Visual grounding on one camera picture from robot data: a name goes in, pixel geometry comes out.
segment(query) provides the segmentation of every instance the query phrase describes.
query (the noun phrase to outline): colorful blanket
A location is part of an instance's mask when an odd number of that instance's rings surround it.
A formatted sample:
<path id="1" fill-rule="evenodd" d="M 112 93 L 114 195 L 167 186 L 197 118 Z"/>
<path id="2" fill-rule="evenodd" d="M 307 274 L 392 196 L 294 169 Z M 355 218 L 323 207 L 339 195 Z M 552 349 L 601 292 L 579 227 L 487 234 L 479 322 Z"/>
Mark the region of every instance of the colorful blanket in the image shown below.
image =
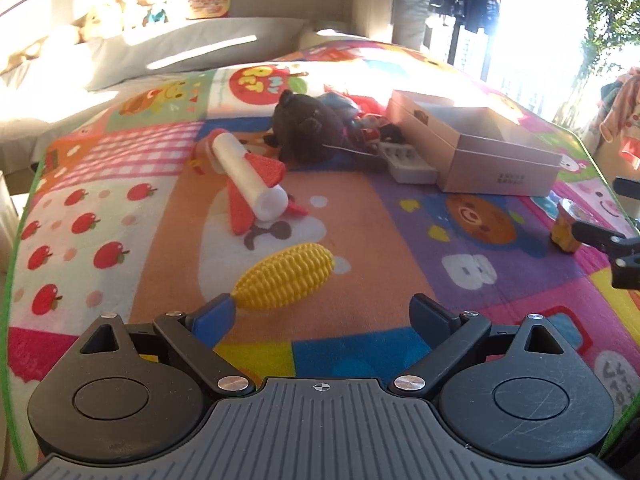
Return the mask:
<path id="1" fill-rule="evenodd" d="M 303 218 L 229 228 L 225 176 L 207 147 L 225 128 L 251 152 L 284 89 L 335 89 L 386 105 L 393 89 L 489 106 L 564 155 L 545 198 L 443 194 L 355 171 L 348 158 L 290 170 L 282 186 Z M 310 297 L 238 312 L 216 347 L 258 383 L 265 376 L 376 376 L 388 381 L 429 348 L 409 327 L 416 292 L 493 322 L 547 316 L 610 391 L 616 415 L 640 390 L 640 295 L 613 290 L 607 259 L 549 240 L 560 197 L 634 233 L 580 142 L 498 92 L 417 52 L 340 41 L 281 60 L 203 72 L 151 89 L 54 142 L 40 165 L 2 311 L 2 396 L 23 467 L 38 452 L 30 393 L 105 311 L 149 322 L 232 290 L 271 253 L 319 242 L 335 272 Z"/>

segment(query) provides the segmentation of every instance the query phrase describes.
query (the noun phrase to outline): gray panel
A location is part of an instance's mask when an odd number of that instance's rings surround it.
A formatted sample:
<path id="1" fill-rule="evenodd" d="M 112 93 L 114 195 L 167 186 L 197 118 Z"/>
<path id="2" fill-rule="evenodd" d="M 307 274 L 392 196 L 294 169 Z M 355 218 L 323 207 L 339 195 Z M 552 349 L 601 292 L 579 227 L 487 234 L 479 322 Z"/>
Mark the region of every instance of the gray panel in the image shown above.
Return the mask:
<path id="1" fill-rule="evenodd" d="M 549 468 L 505 465 L 454 440 L 420 399 L 372 379 L 268 379 L 252 396 L 221 400 L 183 446 L 146 463 L 96 467 L 59 457 L 33 480 L 599 480 L 594 457 Z"/>

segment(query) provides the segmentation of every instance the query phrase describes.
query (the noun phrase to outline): checkered pattern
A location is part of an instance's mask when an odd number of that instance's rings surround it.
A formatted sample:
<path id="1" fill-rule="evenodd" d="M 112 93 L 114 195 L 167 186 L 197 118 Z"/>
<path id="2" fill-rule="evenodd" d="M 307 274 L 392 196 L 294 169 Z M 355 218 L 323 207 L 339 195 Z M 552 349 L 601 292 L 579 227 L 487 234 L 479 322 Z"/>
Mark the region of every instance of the checkered pattern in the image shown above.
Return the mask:
<path id="1" fill-rule="evenodd" d="M 108 178 L 180 174 L 202 124 L 164 124 L 106 135 L 53 189 Z"/>

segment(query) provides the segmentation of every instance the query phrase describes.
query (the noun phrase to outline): pink box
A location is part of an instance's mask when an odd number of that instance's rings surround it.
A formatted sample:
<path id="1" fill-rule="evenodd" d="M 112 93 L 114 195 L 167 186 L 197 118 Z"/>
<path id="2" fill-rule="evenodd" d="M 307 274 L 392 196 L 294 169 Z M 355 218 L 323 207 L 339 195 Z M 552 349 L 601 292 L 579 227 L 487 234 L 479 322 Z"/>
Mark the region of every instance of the pink box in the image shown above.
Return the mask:
<path id="1" fill-rule="evenodd" d="M 387 115 L 446 192 L 547 196 L 562 155 L 490 108 L 394 90 Z"/>

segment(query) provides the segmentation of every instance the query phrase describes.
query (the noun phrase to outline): metal screw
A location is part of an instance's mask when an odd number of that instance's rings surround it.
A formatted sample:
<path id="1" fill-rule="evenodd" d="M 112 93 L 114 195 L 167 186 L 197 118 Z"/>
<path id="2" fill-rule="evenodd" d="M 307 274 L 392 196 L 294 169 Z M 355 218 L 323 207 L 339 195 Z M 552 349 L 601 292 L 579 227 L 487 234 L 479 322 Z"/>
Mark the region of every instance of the metal screw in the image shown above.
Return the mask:
<path id="1" fill-rule="evenodd" d="M 228 375 L 218 381 L 218 387 L 226 392 L 241 392 L 249 387 L 249 381 L 246 377 Z"/>
<path id="2" fill-rule="evenodd" d="M 417 375 L 401 375 L 396 377 L 394 385 L 399 390 L 405 390 L 406 392 L 415 392 L 421 390 L 425 386 L 424 379 Z"/>

